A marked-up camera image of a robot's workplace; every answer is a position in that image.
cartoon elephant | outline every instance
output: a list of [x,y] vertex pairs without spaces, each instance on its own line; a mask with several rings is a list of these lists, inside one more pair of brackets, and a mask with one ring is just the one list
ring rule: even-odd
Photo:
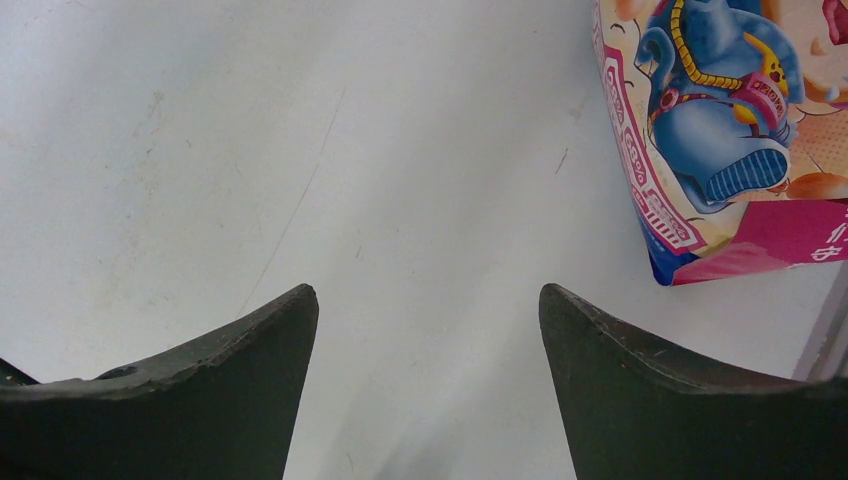
[[728,0],[662,0],[647,27],[636,63],[653,68],[648,121],[695,209],[715,213],[740,193],[784,190],[796,136],[787,104],[804,97],[787,37]]

